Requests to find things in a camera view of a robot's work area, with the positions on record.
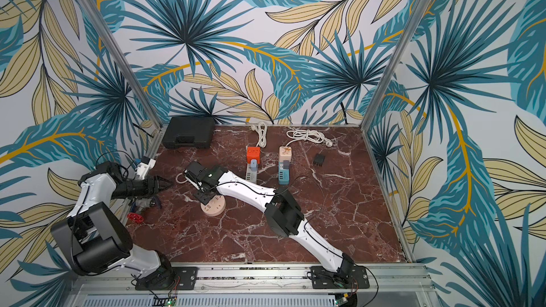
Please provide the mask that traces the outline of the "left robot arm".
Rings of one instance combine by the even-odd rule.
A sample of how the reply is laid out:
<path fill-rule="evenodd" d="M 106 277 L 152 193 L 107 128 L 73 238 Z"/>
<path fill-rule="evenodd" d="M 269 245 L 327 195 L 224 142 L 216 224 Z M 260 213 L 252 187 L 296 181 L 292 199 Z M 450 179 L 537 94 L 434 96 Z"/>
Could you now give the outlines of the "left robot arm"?
<path fill-rule="evenodd" d="M 165 290 L 176 284 L 177 275 L 167 257 L 136 246 L 109 208 L 113 199 L 152 198 L 159 193 L 165 180 L 148 175 L 154 165 L 153 159 L 144 157 L 136 167 L 135 179 L 128 179 L 120 164 L 106 161 L 80 178 L 75 207 L 51 228 L 76 274 L 91 277 L 123 271 L 133 278 L 139 291 Z"/>

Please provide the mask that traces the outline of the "black plug adapter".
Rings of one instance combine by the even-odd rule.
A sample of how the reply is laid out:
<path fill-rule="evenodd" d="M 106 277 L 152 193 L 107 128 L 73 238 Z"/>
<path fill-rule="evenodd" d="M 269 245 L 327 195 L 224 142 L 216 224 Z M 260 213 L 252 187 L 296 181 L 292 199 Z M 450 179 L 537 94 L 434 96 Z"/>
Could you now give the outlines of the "black plug adapter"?
<path fill-rule="evenodd" d="M 313 159 L 313 165 L 314 166 L 323 166 L 324 165 L 324 162 L 325 162 L 325 159 L 326 159 L 326 156 L 322 153 L 317 153 L 315 156 L 314 156 L 314 159 Z"/>

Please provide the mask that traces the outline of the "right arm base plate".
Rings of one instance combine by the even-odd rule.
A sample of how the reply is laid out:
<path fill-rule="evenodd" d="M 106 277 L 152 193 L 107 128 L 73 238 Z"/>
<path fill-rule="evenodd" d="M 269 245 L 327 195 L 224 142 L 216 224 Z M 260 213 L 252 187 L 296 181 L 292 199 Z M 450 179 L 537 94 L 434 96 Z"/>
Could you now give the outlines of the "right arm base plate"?
<path fill-rule="evenodd" d="M 353 266 L 348 274 L 335 273 L 313 266 L 307 273 L 313 289 L 369 289 L 368 273 L 363 266 Z"/>

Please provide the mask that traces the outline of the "round pink power socket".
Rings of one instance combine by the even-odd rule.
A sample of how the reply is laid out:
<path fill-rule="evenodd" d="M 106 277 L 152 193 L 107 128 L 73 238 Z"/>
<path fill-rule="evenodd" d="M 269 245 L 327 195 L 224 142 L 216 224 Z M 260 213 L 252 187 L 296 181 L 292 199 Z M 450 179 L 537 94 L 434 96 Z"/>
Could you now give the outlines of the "round pink power socket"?
<path fill-rule="evenodd" d="M 216 217 L 225 211 L 226 199 L 224 196 L 215 196 L 207 204 L 202 203 L 200 207 L 208 217 Z"/>

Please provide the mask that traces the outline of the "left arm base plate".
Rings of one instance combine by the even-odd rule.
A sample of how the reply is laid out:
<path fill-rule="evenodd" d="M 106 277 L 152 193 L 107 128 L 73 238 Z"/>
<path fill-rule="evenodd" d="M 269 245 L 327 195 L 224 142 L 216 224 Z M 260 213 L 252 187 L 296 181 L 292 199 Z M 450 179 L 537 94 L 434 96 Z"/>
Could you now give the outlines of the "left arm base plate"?
<path fill-rule="evenodd" d="M 197 267 L 158 268 L 150 275 L 137 279 L 137 291 L 181 290 L 192 291 L 196 284 Z"/>

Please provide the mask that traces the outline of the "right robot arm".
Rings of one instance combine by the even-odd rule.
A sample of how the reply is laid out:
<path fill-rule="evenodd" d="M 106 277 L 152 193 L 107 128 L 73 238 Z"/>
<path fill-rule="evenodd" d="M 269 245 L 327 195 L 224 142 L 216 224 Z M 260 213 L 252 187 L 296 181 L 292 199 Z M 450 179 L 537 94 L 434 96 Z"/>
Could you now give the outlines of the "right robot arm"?
<path fill-rule="evenodd" d="M 288 187 L 259 186 L 222 166 L 206 168 L 197 161 L 191 162 L 183 174 L 196 188 L 193 195 L 200 203 L 206 205 L 216 196 L 227 196 L 257 208 L 274 234 L 295 240 L 319 261 L 325 270 L 322 277 L 334 284 L 354 283 L 354 260 L 311 226 Z"/>

